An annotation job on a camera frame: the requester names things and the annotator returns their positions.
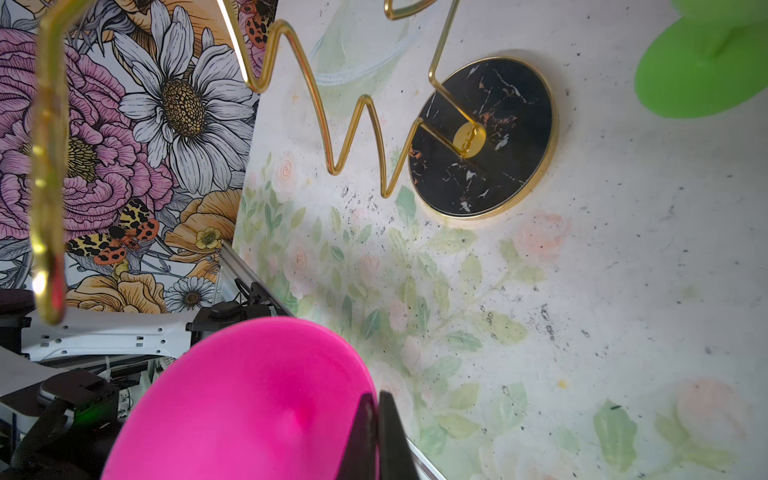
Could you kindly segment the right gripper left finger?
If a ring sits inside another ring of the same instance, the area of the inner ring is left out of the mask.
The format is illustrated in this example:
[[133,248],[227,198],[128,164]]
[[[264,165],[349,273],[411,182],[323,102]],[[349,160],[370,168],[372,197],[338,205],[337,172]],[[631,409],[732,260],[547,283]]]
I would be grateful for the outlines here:
[[360,397],[336,480],[374,480],[377,476],[377,409],[372,393]]

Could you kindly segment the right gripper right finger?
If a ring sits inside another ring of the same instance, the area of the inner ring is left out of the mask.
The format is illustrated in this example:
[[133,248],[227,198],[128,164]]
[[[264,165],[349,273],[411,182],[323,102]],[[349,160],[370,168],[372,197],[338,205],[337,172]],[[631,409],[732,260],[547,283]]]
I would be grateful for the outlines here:
[[378,450],[380,480],[419,480],[395,398],[386,390],[379,394]]

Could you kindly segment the pink wine glass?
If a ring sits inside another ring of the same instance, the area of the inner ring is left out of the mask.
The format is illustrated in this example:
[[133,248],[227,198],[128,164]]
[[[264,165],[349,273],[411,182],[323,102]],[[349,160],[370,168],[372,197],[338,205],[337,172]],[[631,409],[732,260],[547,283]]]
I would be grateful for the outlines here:
[[292,317],[223,329],[175,360],[129,414],[107,479],[332,479],[374,383],[355,349]]

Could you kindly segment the green wine glass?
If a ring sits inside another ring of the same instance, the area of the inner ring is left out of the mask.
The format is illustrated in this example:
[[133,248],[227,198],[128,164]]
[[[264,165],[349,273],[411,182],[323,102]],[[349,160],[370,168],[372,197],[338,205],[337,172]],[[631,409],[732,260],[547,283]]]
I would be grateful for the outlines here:
[[767,88],[767,3],[674,1],[681,18],[642,56],[635,93],[674,119],[729,110]]

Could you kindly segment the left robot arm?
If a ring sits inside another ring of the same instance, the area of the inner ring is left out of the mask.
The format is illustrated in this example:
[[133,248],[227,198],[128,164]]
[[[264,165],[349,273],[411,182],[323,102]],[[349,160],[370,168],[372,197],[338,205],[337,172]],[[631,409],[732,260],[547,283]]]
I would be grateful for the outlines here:
[[176,314],[72,310],[48,326],[32,292],[1,293],[1,476],[97,479],[126,417],[201,340],[285,314],[258,283]]

